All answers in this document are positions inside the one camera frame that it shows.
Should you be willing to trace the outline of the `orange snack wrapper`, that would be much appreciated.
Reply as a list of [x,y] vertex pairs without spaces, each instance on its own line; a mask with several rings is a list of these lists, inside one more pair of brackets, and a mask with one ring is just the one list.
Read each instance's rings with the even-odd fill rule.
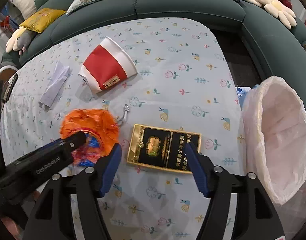
[[75,109],[68,113],[60,126],[60,138],[65,139],[77,132],[85,133],[86,143],[73,151],[75,166],[94,166],[118,143],[118,125],[105,109]]

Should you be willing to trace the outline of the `black gold cigarette box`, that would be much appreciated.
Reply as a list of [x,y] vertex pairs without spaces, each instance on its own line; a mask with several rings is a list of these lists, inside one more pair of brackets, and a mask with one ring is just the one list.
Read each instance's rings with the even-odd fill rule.
[[134,124],[127,163],[167,172],[191,174],[186,144],[201,148],[202,134]]

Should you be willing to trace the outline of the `white trash bin with liner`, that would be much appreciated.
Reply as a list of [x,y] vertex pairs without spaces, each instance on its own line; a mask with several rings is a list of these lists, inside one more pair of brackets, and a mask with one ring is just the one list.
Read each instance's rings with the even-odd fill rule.
[[297,92],[271,76],[246,93],[242,106],[246,170],[271,201],[283,205],[306,181],[306,110]]

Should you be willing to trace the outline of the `crushed red white paper cup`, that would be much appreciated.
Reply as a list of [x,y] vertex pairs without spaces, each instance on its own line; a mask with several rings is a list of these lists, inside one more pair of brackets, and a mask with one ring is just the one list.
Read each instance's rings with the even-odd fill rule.
[[97,94],[137,74],[132,58],[112,38],[105,37],[88,55],[79,75]]

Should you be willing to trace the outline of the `floral light blue tablecloth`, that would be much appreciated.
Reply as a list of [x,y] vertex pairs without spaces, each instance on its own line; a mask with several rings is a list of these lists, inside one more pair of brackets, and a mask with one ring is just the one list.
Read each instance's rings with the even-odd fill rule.
[[[112,38],[132,58],[137,75],[94,95],[79,70],[96,46]],[[50,108],[39,100],[57,62],[69,76]],[[119,132],[124,151],[134,124],[202,134],[201,153],[228,172],[243,174],[245,136],[235,84],[217,38],[184,18],[117,23],[70,38],[26,63],[0,122],[4,160],[59,137],[73,109],[107,109],[128,119]],[[190,174],[129,165],[122,160],[113,185],[99,201],[113,239],[195,239],[209,201]]]

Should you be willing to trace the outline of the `dark green sectional sofa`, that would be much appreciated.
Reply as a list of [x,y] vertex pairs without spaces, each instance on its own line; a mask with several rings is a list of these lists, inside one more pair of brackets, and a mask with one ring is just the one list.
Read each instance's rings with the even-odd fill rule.
[[284,78],[306,98],[306,26],[287,29],[264,9],[240,0],[103,0],[70,16],[61,16],[39,34],[24,56],[4,53],[2,61],[16,67],[53,45],[105,25],[154,17],[189,18],[220,35],[221,46],[236,50],[243,40],[262,79]]

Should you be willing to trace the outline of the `yellow cushion far left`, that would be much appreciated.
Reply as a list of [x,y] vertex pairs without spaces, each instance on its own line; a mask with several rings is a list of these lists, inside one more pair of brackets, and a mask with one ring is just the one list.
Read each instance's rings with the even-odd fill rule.
[[43,8],[31,15],[19,26],[27,30],[41,34],[52,22],[57,20],[66,11],[59,9]]

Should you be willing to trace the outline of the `white grey plush toy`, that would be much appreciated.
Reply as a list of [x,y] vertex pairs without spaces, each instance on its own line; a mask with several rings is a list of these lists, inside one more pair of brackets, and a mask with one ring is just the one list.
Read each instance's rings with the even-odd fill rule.
[[17,51],[16,39],[24,32],[24,28],[19,25],[27,18],[32,16],[36,11],[35,0],[9,0],[7,5],[7,15],[10,26],[14,29],[11,38],[7,41],[5,51],[10,53],[12,50]]

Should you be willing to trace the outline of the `daisy pillow lower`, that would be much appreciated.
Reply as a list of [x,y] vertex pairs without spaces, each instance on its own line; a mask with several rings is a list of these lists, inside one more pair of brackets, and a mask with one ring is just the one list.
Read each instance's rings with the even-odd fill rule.
[[264,6],[264,9],[271,16],[278,18],[286,28],[291,29],[291,27],[297,26],[295,13],[292,9],[284,6],[280,1],[271,0],[270,3]]

